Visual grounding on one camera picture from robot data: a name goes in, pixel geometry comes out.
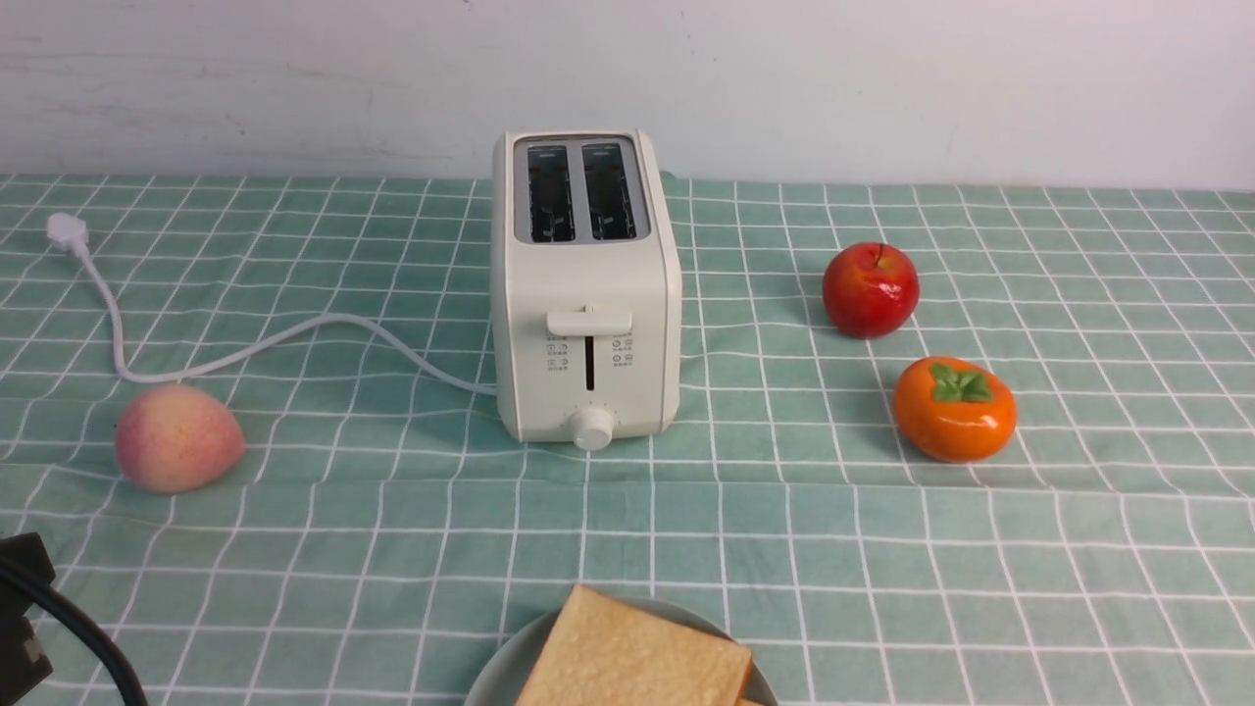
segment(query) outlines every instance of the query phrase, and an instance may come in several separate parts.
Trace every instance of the bread slice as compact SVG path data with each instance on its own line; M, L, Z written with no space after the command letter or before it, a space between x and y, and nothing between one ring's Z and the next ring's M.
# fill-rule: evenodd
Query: bread slice
M738 706L753 653L571 589L515 706Z

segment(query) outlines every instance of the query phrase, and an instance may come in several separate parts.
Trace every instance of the orange persimmon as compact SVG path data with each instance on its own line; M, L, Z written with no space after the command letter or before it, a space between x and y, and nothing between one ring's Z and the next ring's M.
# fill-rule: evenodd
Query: orange persimmon
M1015 396L968 361L930 356L911 364L894 389L894 418L920 451L953 464L993 456L1015 431Z

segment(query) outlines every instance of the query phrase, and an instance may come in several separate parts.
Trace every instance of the black adapter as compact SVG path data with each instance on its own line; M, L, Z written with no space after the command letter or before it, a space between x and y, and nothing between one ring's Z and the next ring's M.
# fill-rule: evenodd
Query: black adapter
M45 584L56 578L38 534L0 538L0 559ZM0 583L0 706L13 706L53 673L53 663L26 619L31 601Z

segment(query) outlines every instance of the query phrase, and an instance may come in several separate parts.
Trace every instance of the plate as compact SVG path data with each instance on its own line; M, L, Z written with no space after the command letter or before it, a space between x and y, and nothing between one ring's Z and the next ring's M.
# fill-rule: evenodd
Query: plate
M615 597L615 599L666 621L732 640L728 633L715 627L710 621L674 603L640 597ZM532 667L541 656L541 648L545 647L550 631L553 630L557 614L558 611L553 611L532 621L527 627L515 633L506 645L501 646L501 650L488 660L471 686L471 693L467 695L463 706L515 706L527 676L532 673ZM749 675L749 683L745 685L744 697L763 706L779 706L767 678L758 671L757 663Z

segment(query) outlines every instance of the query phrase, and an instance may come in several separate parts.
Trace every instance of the black cable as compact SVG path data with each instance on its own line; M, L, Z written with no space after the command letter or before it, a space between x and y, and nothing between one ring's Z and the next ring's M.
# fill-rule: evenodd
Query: black cable
M144 687L139 683L139 677L136 676L125 655L109 640L109 636L104 635L100 626L87 617L78 606L4 557L0 557L0 583L43 608L83 641L83 645L94 652L104 668L109 671L125 706L148 705Z

